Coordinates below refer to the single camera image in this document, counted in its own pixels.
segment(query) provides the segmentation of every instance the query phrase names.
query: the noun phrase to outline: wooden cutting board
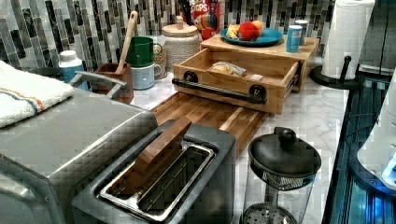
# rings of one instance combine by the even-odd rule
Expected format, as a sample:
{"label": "wooden cutting board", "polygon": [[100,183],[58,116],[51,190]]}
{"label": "wooden cutting board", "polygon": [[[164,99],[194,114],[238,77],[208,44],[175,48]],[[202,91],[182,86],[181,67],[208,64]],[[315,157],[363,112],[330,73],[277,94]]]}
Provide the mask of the wooden cutting board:
{"label": "wooden cutting board", "polygon": [[268,113],[224,104],[183,92],[177,92],[152,109],[159,125],[169,119],[185,116],[193,123],[223,130],[236,138],[236,154],[239,155],[262,126]]}

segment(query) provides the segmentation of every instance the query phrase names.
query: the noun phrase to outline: black handle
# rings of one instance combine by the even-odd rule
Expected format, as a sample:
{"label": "black handle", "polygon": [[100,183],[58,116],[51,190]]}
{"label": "black handle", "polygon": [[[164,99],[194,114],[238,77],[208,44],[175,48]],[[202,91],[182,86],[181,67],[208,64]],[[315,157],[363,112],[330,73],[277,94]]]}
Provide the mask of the black handle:
{"label": "black handle", "polygon": [[343,66],[343,70],[341,71],[340,83],[344,83],[344,81],[346,80],[347,68],[349,67],[349,63],[351,60],[352,58],[350,56],[346,56],[344,58],[344,66]]}
{"label": "black handle", "polygon": [[179,87],[182,88],[205,91],[216,95],[230,97],[236,100],[246,101],[256,105],[258,104],[265,105],[265,103],[267,102],[267,90],[261,85],[252,85],[249,88],[249,94],[244,94],[237,91],[228,91],[217,87],[206,86],[203,84],[199,84],[197,82],[198,82],[198,76],[196,76],[191,71],[187,71],[184,74],[183,79],[179,79],[179,78],[172,79],[173,84],[178,85]]}

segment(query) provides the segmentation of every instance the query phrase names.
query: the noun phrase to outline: wooden utensil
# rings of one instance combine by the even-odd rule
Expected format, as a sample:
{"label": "wooden utensil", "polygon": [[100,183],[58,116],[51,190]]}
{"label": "wooden utensil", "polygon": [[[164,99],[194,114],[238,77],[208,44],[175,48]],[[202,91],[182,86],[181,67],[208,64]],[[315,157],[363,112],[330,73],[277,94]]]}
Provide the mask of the wooden utensil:
{"label": "wooden utensil", "polygon": [[125,41],[124,41],[124,45],[122,47],[122,53],[120,56],[119,67],[116,70],[117,74],[121,72],[121,70],[125,64],[125,58],[126,58],[126,55],[128,54],[129,45],[131,44],[132,36],[134,36],[134,25],[136,24],[137,16],[138,16],[137,12],[132,11],[131,15],[129,17],[128,28],[126,30]]}

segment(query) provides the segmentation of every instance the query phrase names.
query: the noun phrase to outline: towel stripe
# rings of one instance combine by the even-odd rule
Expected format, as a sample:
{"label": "towel stripe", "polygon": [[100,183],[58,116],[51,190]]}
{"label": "towel stripe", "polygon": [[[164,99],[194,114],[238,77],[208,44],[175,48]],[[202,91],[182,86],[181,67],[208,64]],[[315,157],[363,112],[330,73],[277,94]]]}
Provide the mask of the towel stripe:
{"label": "towel stripe", "polygon": [[0,93],[8,95],[8,96],[12,97],[14,100],[27,102],[33,108],[33,110],[35,111],[35,114],[38,114],[44,110],[44,106],[43,106],[42,102],[35,97],[25,97],[22,94],[20,94],[19,92],[11,91],[11,90],[4,89],[4,88],[0,88]]}
{"label": "towel stripe", "polygon": [[30,99],[33,99],[34,102],[36,102],[37,105],[38,105],[38,110],[39,110],[39,112],[41,112],[41,111],[44,110],[43,103],[42,103],[40,100],[38,100],[37,98],[33,97],[33,96],[31,96],[31,97],[26,97],[26,96],[22,95],[20,92],[12,91],[12,90],[5,89],[5,88],[0,88],[0,91],[9,91],[9,92],[12,92],[12,93],[18,95],[18,96],[21,97],[21,98],[25,98],[25,99],[29,99],[29,98],[30,98]]}

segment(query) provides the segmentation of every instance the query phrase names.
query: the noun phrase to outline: green mug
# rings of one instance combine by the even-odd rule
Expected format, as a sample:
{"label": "green mug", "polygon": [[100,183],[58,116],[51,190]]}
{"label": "green mug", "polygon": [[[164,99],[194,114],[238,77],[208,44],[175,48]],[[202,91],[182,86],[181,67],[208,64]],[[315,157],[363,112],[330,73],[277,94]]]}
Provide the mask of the green mug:
{"label": "green mug", "polygon": [[150,37],[132,37],[125,62],[132,67],[146,67],[153,64],[153,46],[153,40]]}

